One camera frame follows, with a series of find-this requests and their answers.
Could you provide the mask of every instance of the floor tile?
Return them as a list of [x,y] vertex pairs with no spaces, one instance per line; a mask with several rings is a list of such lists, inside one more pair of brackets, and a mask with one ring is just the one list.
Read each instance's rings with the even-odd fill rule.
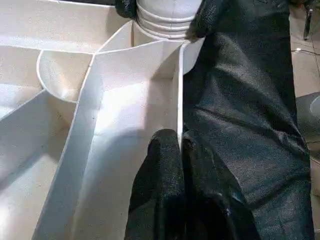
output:
[[[292,42],[291,49],[302,49],[313,52],[314,49]],[[296,97],[320,92],[320,76],[316,56],[307,52],[292,52],[294,92]]]
[[320,231],[320,197],[311,194],[311,206],[314,231]]
[[313,47],[320,49],[320,9],[315,8],[313,11],[310,31],[310,38],[312,39]]
[[305,41],[303,38],[306,22],[306,10],[303,7],[291,6],[289,21],[291,42],[313,48],[312,39],[310,38]]

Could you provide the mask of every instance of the curved white panel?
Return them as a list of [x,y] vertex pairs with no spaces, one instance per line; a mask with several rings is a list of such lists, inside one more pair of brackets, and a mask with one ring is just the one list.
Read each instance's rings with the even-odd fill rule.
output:
[[85,53],[42,51],[36,70],[43,88],[58,99],[75,103],[92,57]]
[[35,71],[39,52],[0,46],[0,119],[42,90]]

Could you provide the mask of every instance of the black rubber glove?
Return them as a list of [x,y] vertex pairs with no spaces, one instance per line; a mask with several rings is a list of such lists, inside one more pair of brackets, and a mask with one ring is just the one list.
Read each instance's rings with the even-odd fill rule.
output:
[[234,175],[195,132],[183,140],[188,239],[260,240]]
[[[195,19],[191,23],[190,37],[203,38],[215,30],[219,19],[229,8],[231,0],[203,0]],[[117,13],[124,18],[135,19],[137,0],[115,0]]]
[[156,132],[132,187],[125,240],[182,240],[186,195],[177,134]]
[[126,240],[259,240],[237,180],[199,136],[160,130],[132,188]]

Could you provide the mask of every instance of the white foam box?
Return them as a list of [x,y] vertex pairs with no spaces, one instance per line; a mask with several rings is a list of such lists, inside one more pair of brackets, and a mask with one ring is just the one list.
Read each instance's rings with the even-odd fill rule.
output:
[[151,136],[183,127],[203,39],[112,6],[0,1],[0,239],[122,240]]

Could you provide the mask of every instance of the cable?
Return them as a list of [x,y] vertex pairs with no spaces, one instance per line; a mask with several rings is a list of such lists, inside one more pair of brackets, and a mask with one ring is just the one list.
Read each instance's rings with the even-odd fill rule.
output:
[[320,53],[315,53],[313,51],[308,51],[308,50],[303,50],[303,49],[299,49],[297,48],[296,50],[291,50],[292,53],[309,53],[309,54],[314,54],[317,56],[320,56]]

